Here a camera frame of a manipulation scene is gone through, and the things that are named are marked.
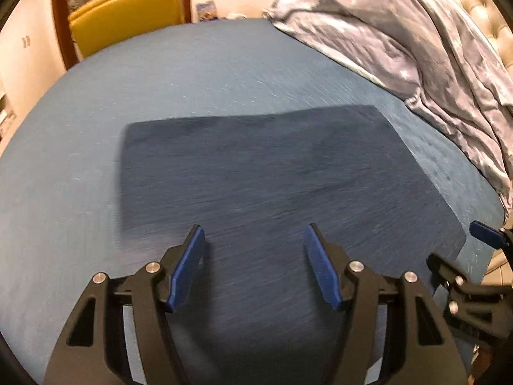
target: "dark blue towel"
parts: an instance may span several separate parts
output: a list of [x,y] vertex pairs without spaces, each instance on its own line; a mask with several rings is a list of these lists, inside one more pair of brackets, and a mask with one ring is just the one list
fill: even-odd
[[[350,258],[426,285],[427,255],[453,260],[465,242],[374,106],[135,123],[120,189],[124,247],[176,243],[194,223],[210,242],[169,318],[193,384],[319,383],[342,316],[304,256],[309,223]],[[383,331],[381,318],[376,348]]]

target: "yellow chair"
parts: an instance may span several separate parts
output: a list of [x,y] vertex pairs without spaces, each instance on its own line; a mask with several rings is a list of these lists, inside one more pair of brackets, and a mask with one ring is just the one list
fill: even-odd
[[181,0],[91,0],[68,17],[82,56],[133,36],[184,23]]

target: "mattress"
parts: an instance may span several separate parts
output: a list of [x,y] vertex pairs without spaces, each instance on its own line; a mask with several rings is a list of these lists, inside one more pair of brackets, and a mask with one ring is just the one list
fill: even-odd
[[394,127],[465,230],[457,262],[479,281],[492,250],[469,237],[468,225],[479,219],[498,228],[504,213],[452,142],[396,97],[265,20],[183,25],[76,65],[39,101],[0,160],[0,330],[22,365],[42,380],[94,273],[131,274],[183,240],[123,247],[117,181],[128,124],[348,104],[374,105]]

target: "blue gripper pad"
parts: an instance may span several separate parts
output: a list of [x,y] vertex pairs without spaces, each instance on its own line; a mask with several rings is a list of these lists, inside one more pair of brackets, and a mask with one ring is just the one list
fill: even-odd
[[308,226],[305,230],[303,245],[310,265],[312,265],[314,270],[324,301],[331,304],[334,310],[339,310],[342,305],[339,278],[321,241],[311,226]]
[[199,261],[205,252],[205,231],[198,227],[171,277],[171,294],[167,300],[173,312],[185,302],[187,293],[196,275]]
[[494,230],[479,221],[473,221],[468,229],[472,237],[481,240],[488,246],[491,246],[496,250],[502,248],[504,236],[501,232]]

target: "cream headboard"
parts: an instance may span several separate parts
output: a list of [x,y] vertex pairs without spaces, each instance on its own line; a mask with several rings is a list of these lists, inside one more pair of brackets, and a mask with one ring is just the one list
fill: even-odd
[[492,0],[455,0],[478,25],[513,78],[513,34]]

